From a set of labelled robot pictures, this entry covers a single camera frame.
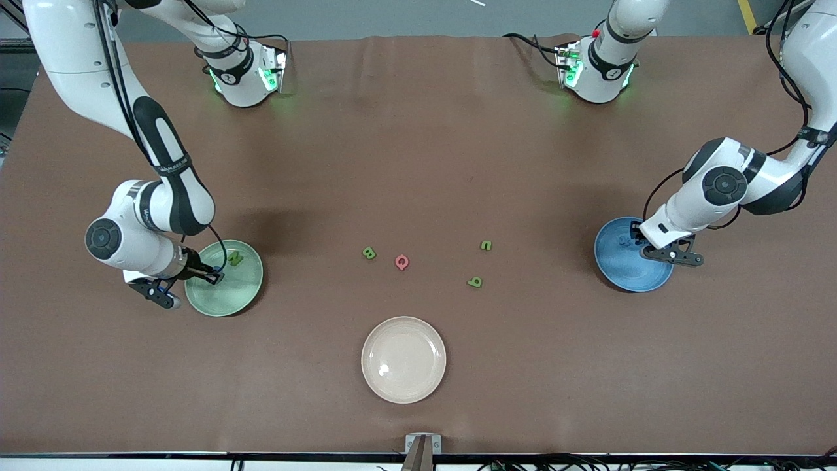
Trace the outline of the green plate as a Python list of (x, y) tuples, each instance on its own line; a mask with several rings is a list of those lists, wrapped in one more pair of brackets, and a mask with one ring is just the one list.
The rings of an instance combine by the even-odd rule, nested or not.
[[(227, 253), (238, 250), (243, 260), (238, 266), (227, 263)], [(206, 280), (191, 278), (185, 281), (186, 298), (197, 312), (213, 318), (235, 315), (245, 310), (257, 298), (264, 281), (264, 265), (251, 245), (225, 239), (208, 245), (199, 253), (201, 261), (209, 266), (225, 263), (224, 279), (217, 285)]]

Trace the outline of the blue plate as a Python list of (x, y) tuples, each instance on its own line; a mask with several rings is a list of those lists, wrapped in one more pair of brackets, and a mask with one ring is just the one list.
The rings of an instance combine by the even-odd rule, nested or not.
[(613, 285), (628, 292), (651, 292), (663, 286), (673, 274), (671, 264), (644, 259), (637, 247), (624, 249), (618, 236), (630, 234), (636, 217), (614, 218), (604, 224), (594, 241), (594, 259), (601, 274)]

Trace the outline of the beige plate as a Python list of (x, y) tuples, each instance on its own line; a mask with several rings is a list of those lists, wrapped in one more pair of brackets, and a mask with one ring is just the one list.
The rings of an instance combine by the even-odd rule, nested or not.
[(368, 387), (392, 404), (427, 399), (443, 381), (447, 351), (426, 321), (398, 316), (377, 325), (364, 342), (362, 375)]

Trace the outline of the brown table mat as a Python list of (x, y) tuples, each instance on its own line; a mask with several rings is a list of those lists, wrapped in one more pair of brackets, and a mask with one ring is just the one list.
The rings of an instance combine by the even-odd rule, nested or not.
[[(0, 453), (388, 453), (410, 432), (449, 453), (837, 446), (837, 147), (803, 205), (700, 233), (705, 264), (657, 291), (617, 291), (594, 260), (603, 224), (639, 217), (706, 141), (795, 134), (762, 38), (653, 37), (606, 105), (510, 39), (292, 50), (290, 95), (239, 109), (191, 46), (128, 46), (213, 226), (265, 265), (233, 318), (163, 310), (87, 253), (114, 188), (153, 173), (36, 78), (0, 171)], [(447, 351), (415, 404), (362, 375), (398, 316)]]

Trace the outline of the grey metal bracket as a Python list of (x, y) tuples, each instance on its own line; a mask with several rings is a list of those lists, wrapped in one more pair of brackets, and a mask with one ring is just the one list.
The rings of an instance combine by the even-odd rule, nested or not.
[(430, 450), (431, 454), (443, 453), (443, 438), (442, 435), (431, 432), (415, 432), (410, 433), (405, 437), (405, 454), (409, 454), (416, 442), (422, 444), (421, 452)]

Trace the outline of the brown tapered post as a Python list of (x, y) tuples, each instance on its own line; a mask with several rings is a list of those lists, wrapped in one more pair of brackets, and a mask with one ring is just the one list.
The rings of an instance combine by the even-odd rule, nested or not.
[(409, 454), (406, 455), (401, 471), (434, 471), (434, 454), (430, 450), (421, 452), (422, 444), (416, 442)]

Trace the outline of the aluminium frame strut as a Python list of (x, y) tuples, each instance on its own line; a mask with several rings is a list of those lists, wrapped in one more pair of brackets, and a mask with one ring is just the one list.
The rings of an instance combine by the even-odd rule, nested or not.
[(0, 53), (35, 54), (23, 0), (0, 0)]

